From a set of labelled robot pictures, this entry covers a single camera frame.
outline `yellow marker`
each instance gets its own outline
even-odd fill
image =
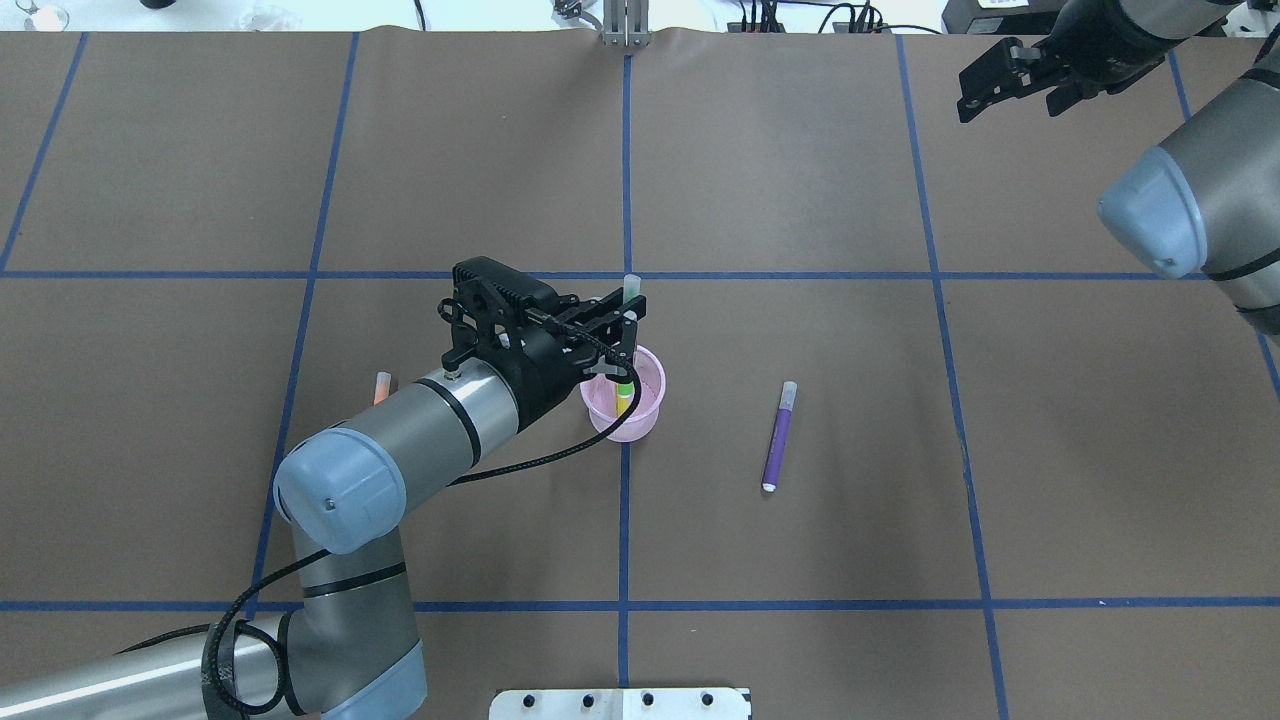
[[[636,388],[631,383],[622,383],[622,384],[618,386],[618,396],[616,398],[617,400],[617,415],[616,415],[617,418],[621,418],[622,414],[627,411],[627,407],[631,406],[631,398],[635,397],[635,393],[636,393]]]

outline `cable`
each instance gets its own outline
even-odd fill
[[[449,487],[461,486],[463,483],[471,483],[475,480],[484,480],[486,478],[495,478],[498,475],[506,475],[520,470],[527,470],[530,468],[538,468],[539,465],[547,465],[548,462],[563,460],[570,455],[577,455],[579,452],[582,452],[584,450],[599,443],[604,438],[613,434],[618,428],[622,427],[622,423],[626,423],[627,419],[631,418],[631,415],[636,411],[636,407],[640,407],[640,393],[644,391],[644,384],[640,382],[640,375],[639,373],[636,373],[635,365],[627,361],[627,359],[620,355],[616,350],[595,340],[590,334],[568,325],[561,325],[561,327],[568,331],[570,334],[590,343],[600,352],[600,355],[604,355],[613,364],[618,365],[620,368],[627,372],[627,378],[630,379],[631,384],[635,386],[635,395],[631,396],[631,405],[628,405],[627,409],[623,410],[621,415],[618,415],[617,420],[613,420],[612,425],[604,428],[594,437],[575,445],[573,447],[562,450],[559,452],[553,452],[550,455],[544,455],[536,460],[526,460],[525,462],[517,462],[515,465],[507,465],[506,468],[498,468],[497,470],[485,470],[483,473],[472,473],[470,475],[462,475],[461,478],[449,483]]]
[[[870,31],[870,22],[869,22],[870,19],[872,19],[872,4],[868,3],[863,5],[863,10],[858,13],[858,19],[850,23],[849,32],[851,33],[863,32],[863,28]]]
[[[298,570],[306,568],[307,565],[311,565],[317,560],[326,557],[328,555],[329,555],[328,550],[320,550],[317,552],[314,552],[303,557],[302,560],[298,560],[297,562],[285,565],[284,568],[280,568],[279,570],[253,583],[252,585],[248,587],[248,589],[242,592],[239,597],[236,598],[234,602],[232,602],[232,606],[227,609],[227,612],[223,614],[221,619],[218,620],[216,624],[214,624],[212,637],[209,641],[209,647],[206,648],[205,652],[204,664],[210,669],[210,676],[209,676],[210,687],[212,687],[214,692],[218,693],[218,698],[225,702],[232,710],[236,710],[244,715],[264,715],[266,712],[270,712],[276,705],[280,705],[282,700],[284,700],[284,688],[288,683],[287,678],[288,671],[284,660],[284,653],[283,650],[280,648],[280,643],[275,642],[275,639],[271,638],[271,635],[264,633],[261,629],[246,624],[241,626],[241,630],[255,639],[262,641],[266,644],[266,647],[270,648],[271,655],[275,657],[275,670],[276,670],[275,693],[271,696],[269,701],[266,701],[262,705],[250,705],[242,701],[241,698],[233,696],[230,691],[227,689],[227,685],[223,684],[223,671],[221,671],[223,669],[218,659],[218,651],[219,648],[221,648],[223,635],[227,633],[227,628],[230,626],[232,621],[236,619],[236,615],[238,615],[241,609],[244,607],[244,603],[248,602],[250,598],[252,598],[255,594],[262,592],[262,588],[270,585],[271,583],[282,578],[297,573]]]
[[[827,6],[831,8],[831,10],[827,12],[826,18],[822,18],[822,24],[818,26],[818,35],[822,35],[822,31],[827,29],[827,23],[831,22],[831,15],[835,15],[836,10],[841,8],[849,8],[849,24],[852,26],[854,13],[856,13],[858,9],[854,8],[851,3],[841,3],[840,5],[827,5]]]
[[[933,35],[946,35],[946,33],[942,33],[942,32],[938,32],[938,31],[933,29],[932,27],[911,26],[911,24],[876,26],[876,27],[873,27],[870,29],[870,32],[879,32],[882,29],[899,29],[899,28],[923,29],[924,32],[932,32]]]
[[[189,628],[182,628],[182,629],[178,629],[178,630],[169,630],[168,633],[165,633],[163,635],[156,635],[156,637],[154,637],[154,638],[151,638],[148,641],[142,641],[142,642],[140,642],[137,644],[131,644],[129,647],[122,650],[120,652],[116,652],[115,655],[124,655],[125,652],[133,652],[136,650],[143,650],[143,648],[157,646],[157,644],[160,644],[163,642],[168,642],[168,641],[172,641],[172,639],[184,638],[187,635],[198,635],[201,633],[207,633],[210,626],[211,625],[209,623],[205,623],[204,625],[191,625]]]
[[[782,32],[782,27],[778,26],[778,3],[777,0],[764,0],[764,32]]]
[[[1280,40],[1280,24],[1271,29],[1271,33],[1267,35],[1267,40],[1262,44],[1262,47],[1258,49],[1258,56],[1253,59],[1254,65],[1261,63],[1262,58],[1271,54],[1271,50],[1276,46],[1276,40]]]

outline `gray robot arm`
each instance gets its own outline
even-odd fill
[[[1271,53],[1098,202],[1103,224],[1148,268],[1171,278],[1203,270],[1272,340],[1280,336],[1277,119],[1280,53]]]
[[[1032,47],[1002,38],[960,73],[961,122],[1052,88],[1057,115],[1123,92],[1235,5],[1220,0],[1071,0]],[[1258,332],[1280,338],[1280,53],[1260,58],[1103,193],[1098,214],[1153,272],[1206,273]]]
[[[1238,0],[1070,0],[1048,37],[1005,37],[960,72],[960,122],[1014,97],[1050,90],[1050,115],[1106,91],[1124,92],[1165,54],[1221,20]]]
[[[426,675],[401,518],[449,484],[499,473],[460,478],[580,382],[602,373],[635,379],[630,359],[645,316],[644,296],[562,296],[488,258],[458,264],[453,279],[453,296],[438,309],[453,338],[443,366],[302,442],[276,473],[276,507],[307,560],[302,610],[221,635],[216,625],[179,630],[182,637],[0,688],[0,719],[408,717],[426,698]],[[507,470],[585,450],[612,429]],[[256,707],[228,703],[215,685]]]

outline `blue tape grid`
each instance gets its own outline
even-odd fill
[[[351,99],[351,81],[356,72],[356,54],[360,51],[360,33],[351,33],[351,46],[347,50],[347,72],[342,82],[342,99],[338,101],[338,119],[333,127],[333,143],[329,147],[329,167],[325,170],[324,191],[320,195],[320,213],[316,217],[316,233],[311,243],[311,264],[307,268],[307,287],[302,293],[302,311],[298,314],[298,332],[293,340],[293,360],[289,363],[289,380],[284,391],[284,409],[280,411],[280,429],[275,436],[275,457],[271,461],[271,477],[266,483],[266,501],[262,503],[262,525],[257,536],[257,551],[253,555],[252,583],[262,579],[266,565],[266,547],[271,539],[271,518],[275,515],[275,501],[271,497],[271,478],[284,460],[284,443],[289,436],[289,421],[293,416],[293,398],[298,389],[298,369],[302,365],[302,350],[307,342],[307,325],[311,323],[311,301],[315,299],[316,278],[320,273],[320,252],[324,251],[324,231],[329,223],[329,200],[333,197],[333,178],[338,172],[338,155],[342,151],[342,131],[347,124],[347,101]],[[255,596],[244,607],[250,620],[257,614],[259,600]]]
[[[906,109],[906,128],[911,140],[911,161],[915,164],[915,188],[920,200],[920,219],[924,224],[924,242],[929,254],[929,272],[933,274],[933,305],[942,333],[942,359],[947,368],[947,386],[951,392],[951,415],[960,441],[964,468],[965,495],[969,503],[969,530],[973,536],[973,556],[978,566],[978,589],[982,593],[982,616],[987,628],[987,651],[991,657],[991,675],[996,692],[996,710],[1000,720],[1009,720],[1009,701],[1005,693],[1005,670],[1000,661],[1000,639],[996,633],[996,611],[991,606],[991,580],[987,577],[987,551],[982,542],[982,520],[978,516],[978,492],[973,486],[973,465],[969,461],[969,436],[964,425],[964,407],[960,402],[960,383],[956,378],[955,355],[951,351],[951,328],[947,324],[946,297],[938,275],[938,250],[933,242],[933,217],[929,213],[929,193],[924,184],[924,163],[920,159],[920,138],[915,127],[915,108],[911,102],[911,81],[908,77],[906,49],[902,36],[895,36],[899,74],[902,78],[902,102]]]
[[[293,359],[289,369],[288,388],[280,415],[276,437],[274,468],[284,456],[284,442],[288,434],[293,400],[297,391],[298,369],[306,343],[306,331],[310,322],[311,302],[315,284],[320,279],[449,279],[449,272],[438,270],[320,270],[320,255],[324,247],[324,233],[328,222],[329,202],[333,193],[334,176],[342,146],[343,127],[351,96],[360,35],[352,33],[347,68],[339,101],[338,117],[330,147],[329,165],[325,176],[324,192],[316,220],[311,263],[307,270],[8,270],[6,265],[14,245],[20,234],[22,220],[31,196],[38,181],[50,143],[58,128],[58,122],[70,94],[76,73],[88,44],[88,33],[82,33],[76,46],[67,77],[54,106],[27,183],[23,187],[18,208],[14,213],[9,233],[0,250],[0,278],[4,279],[306,279],[302,307],[294,340]],[[652,272],[646,279],[654,281],[927,281],[934,291],[934,305],[938,316],[938,331],[942,338],[942,352],[947,370],[947,384],[951,393],[952,416],[960,443],[964,466],[964,482],[969,505],[969,519],[974,559],[977,565],[980,598],[954,600],[780,600],[780,601],[632,601],[630,598],[630,486],[631,486],[631,447],[621,447],[620,462],[620,506],[618,506],[618,600],[617,601],[513,601],[513,602],[416,602],[417,612],[613,612],[618,619],[618,684],[627,687],[628,678],[628,616],[630,612],[874,612],[874,611],[982,611],[987,628],[988,651],[991,655],[992,680],[997,710],[1001,720],[1007,720],[1004,671],[1000,660],[998,634],[995,621],[997,610],[1062,610],[1062,609],[1160,609],[1160,607],[1280,607],[1280,597],[1262,596],[1220,596],[1220,597],[1092,597],[1092,598],[993,598],[987,573],[986,551],[982,538],[982,523],[978,512],[978,497],[974,488],[973,469],[969,461],[968,436],[964,424],[959,379],[955,356],[951,348],[951,334],[947,324],[945,282],[964,281],[1156,281],[1151,273],[1002,273],[1002,272],[943,272],[938,265],[937,247],[933,237],[932,215],[928,191],[924,179],[924,167],[919,147],[915,110],[911,100],[910,73],[902,38],[896,37],[899,70],[902,86],[904,109],[911,146],[911,159],[915,170],[916,191],[920,205],[924,241],[928,250],[928,272]],[[1190,106],[1185,85],[1174,53],[1169,55],[1174,87],[1184,119],[1189,119]],[[631,111],[632,111],[632,61],[626,55],[622,61],[622,259],[623,272],[632,270],[632,204],[631,204]],[[617,272],[539,272],[544,279],[616,279]],[[1187,281],[1204,281],[1203,275],[1190,275]],[[1258,336],[1258,345],[1276,397],[1280,398],[1280,373],[1267,341]],[[253,580],[262,577],[268,541],[271,530],[274,507],[268,492],[262,512],[259,546],[253,562]],[[228,607],[220,601],[0,601],[0,612],[220,612]],[[250,609],[287,611],[301,607],[296,602],[259,602]]]

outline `pink cup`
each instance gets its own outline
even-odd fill
[[[658,406],[667,395],[667,372],[662,369],[662,363],[653,352],[637,345],[634,365],[636,374],[640,375],[640,406],[609,436],[614,442],[631,442],[648,434],[658,421]],[[595,375],[577,388],[582,393],[582,402],[586,404],[586,411],[596,432],[604,430],[618,419],[617,383],[604,375]]]

